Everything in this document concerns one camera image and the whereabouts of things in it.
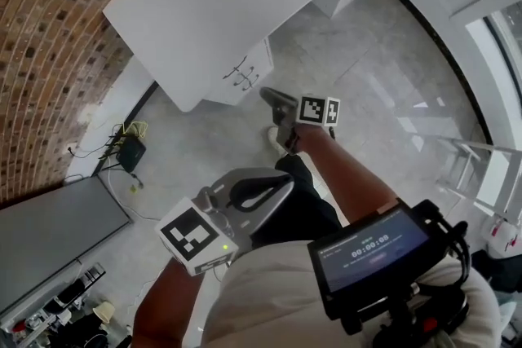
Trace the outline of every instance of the sneaker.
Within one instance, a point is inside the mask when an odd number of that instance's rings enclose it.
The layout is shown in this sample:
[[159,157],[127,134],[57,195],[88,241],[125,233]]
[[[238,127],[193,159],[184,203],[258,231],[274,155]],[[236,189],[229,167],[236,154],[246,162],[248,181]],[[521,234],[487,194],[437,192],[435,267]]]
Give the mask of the sneaker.
[[267,138],[272,148],[274,148],[277,152],[279,158],[285,156],[288,152],[277,142],[277,131],[279,128],[277,126],[270,126],[267,129]]

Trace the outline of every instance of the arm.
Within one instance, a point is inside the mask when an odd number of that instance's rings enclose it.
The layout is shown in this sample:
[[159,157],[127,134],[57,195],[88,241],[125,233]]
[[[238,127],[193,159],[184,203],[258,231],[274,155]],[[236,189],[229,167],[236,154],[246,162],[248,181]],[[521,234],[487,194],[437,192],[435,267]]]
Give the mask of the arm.
[[383,206],[396,204],[397,194],[336,143],[322,128],[299,125],[299,150],[305,151],[325,180],[349,222]]
[[132,346],[181,347],[203,275],[191,277],[170,260],[139,305]]

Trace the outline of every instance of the cable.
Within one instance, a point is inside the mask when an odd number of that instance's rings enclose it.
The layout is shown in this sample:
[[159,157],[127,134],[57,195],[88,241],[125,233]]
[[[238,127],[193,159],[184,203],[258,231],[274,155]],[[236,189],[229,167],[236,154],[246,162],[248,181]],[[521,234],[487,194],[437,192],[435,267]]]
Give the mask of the cable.
[[85,348],[85,347],[87,346],[87,344],[88,344],[89,342],[91,342],[93,339],[95,339],[96,337],[105,337],[105,338],[107,338],[107,335],[105,335],[104,333],[96,333],[96,334],[95,334],[95,335],[94,335],[94,336],[93,336],[89,341],[87,341],[87,342],[85,343],[85,345],[83,346],[83,348]]
[[138,138],[145,138],[145,134],[147,133],[148,129],[148,123],[146,121],[133,121],[130,123],[130,125],[125,129],[125,123],[122,124],[123,130],[122,133],[124,135],[128,134],[129,130],[131,130],[132,127],[136,130]]
[[436,217],[432,218],[431,220],[438,222],[439,225],[444,227],[448,234],[451,234],[453,242],[450,244],[449,247],[457,254],[458,259],[461,263],[462,272],[460,277],[455,282],[445,286],[435,286],[430,284],[418,283],[420,293],[427,296],[435,296],[441,294],[447,289],[460,287],[464,282],[466,282],[467,277],[470,274],[471,265],[470,251],[467,246],[466,240],[464,240],[467,224],[465,222],[459,222],[455,227],[452,227],[440,214],[437,214]]
[[[109,164],[111,164],[111,157],[110,156],[107,156],[107,161]],[[138,218],[142,218],[143,220],[146,220],[146,221],[154,221],[154,222],[159,222],[161,221],[161,219],[158,219],[158,218],[148,218],[146,216],[142,216],[140,215],[138,212],[136,212],[134,209],[132,209],[130,206],[127,206],[127,205],[124,205],[123,203],[120,202],[120,200],[117,198],[116,196],[116,192],[114,191],[113,189],[113,185],[111,184],[111,170],[107,170],[107,183],[108,183],[108,188],[109,190],[111,191],[113,197],[114,197],[114,200],[122,207],[122,208],[125,208],[125,209],[128,209],[130,210],[133,214],[135,214]]]
[[116,132],[114,132],[114,128],[116,128],[117,126],[120,126],[122,127],[123,124],[122,123],[117,123],[113,126],[113,128],[111,129],[111,136],[115,136],[116,135]]
[[88,154],[86,154],[85,156],[77,156],[76,154],[73,153],[73,150],[71,149],[71,147],[67,148],[67,151],[70,152],[70,154],[72,156],[74,156],[75,158],[87,158],[90,154],[92,154],[93,152],[96,152],[96,151],[99,151],[101,148],[103,147],[107,147],[108,146],[108,143],[105,143],[104,145],[102,145],[101,147],[99,148],[96,148],[96,149],[93,149],[92,151],[90,151]]
[[71,175],[68,175],[66,178],[64,178],[62,181],[64,182],[65,180],[67,180],[68,178],[71,178],[71,177],[81,177],[82,180],[85,178],[85,176],[83,174],[71,174]]
[[76,277],[74,277],[73,283],[74,283],[76,280],[78,280],[78,277],[79,277],[80,274],[82,273],[82,268],[83,268],[83,264],[82,264],[82,262],[81,262],[79,259],[77,259],[77,258],[75,258],[75,259],[76,259],[77,262],[80,263],[80,268],[78,268],[78,273],[76,274]]
[[117,168],[117,167],[114,167],[114,168],[107,168],[107,169],[103,169],[102,171],[109,171],[109,170],[112,170],[112,171],[125,171],[127,174],[129,174],[134,180],[136,180],[138,182],[138,187],[139,188],[144,188],[145,185],[144,183],[139,179],[139,177],[134,174],[134,173],[129,173],[127,170],[125,169],[120,169],[120,168]]
[[214,268],[212,269],[212,271],[214,272],[214,277],[215,277],[215,279],[216,279],[216,280],[217,280],[218,282],[220,282],[220,283],[221,283],[221,280],[220,280],[220,279],[218,279],[218,275],[217,275],[217,274],[215,274],[215,267],[214,267]]
[[165,267],[163,267],[163,268],[160,270],[160,272],[157,273],[157,276],[156,276],[156,278],[155,278],[154,280],[145,281],[145,282],[143,283],[143,285],[141,286],[141,290],[140,290],[139,293],[138,293],[138,296],[136,296],[136,297],[134,298],[134,303],[132,303],[131,305],[129,305],[129,306],[127,307],[127,316],[129,315],[129,309],[130,309],[131,307],[133,307],[133,306],[136,306],[136,303],[138,302],[138,299],[141,297],[141,293],[144,292],[145,286],[146,286],[147,284],[149,284],[149,283],[155,283],[156,280],[160,278],[160,275],[162,274],[163,270],[165,270]]

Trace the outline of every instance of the window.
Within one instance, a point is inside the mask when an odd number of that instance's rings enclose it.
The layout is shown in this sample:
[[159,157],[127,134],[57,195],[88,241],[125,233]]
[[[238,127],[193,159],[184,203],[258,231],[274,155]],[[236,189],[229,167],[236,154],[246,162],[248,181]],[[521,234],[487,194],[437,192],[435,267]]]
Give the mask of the window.
[[509,68],[522,109],[522,2],[484,18]]

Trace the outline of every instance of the marble floor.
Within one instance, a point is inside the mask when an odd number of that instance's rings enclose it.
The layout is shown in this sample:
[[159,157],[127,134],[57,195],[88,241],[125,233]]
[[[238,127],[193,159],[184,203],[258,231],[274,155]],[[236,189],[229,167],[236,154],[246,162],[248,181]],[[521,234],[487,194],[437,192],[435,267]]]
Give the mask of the marble floor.
[[[479,142],[484,136],[444,56],[398,0],[355,0],[332,20],[308,4],[270,43],[275,69],[263,85],[340,98],[338,141],[410,205],[431,199],[450,222],[466,219],[475,240],[484,215],[437,188],[448,152],[422,135]],[[158,89],[136,120],[149,124],[147,151],[135,171],[144,188],[132,193],[132,178],[121,171],[111,173],[111,183],[118,198],[143,216],[160,218],[228,170],[276,161],[263,135],[270,109],[257,91],[236,107],[203,101],[184,114]],[[96,289],[117,308],[120,324],[132,323],[135,305],[152,285],[144,283],[169,259],[154,222],[130,215],[134,225],[100,258],[108,274]],[[218,288],[207,276],[186,346],[197,345],[197,328]]]

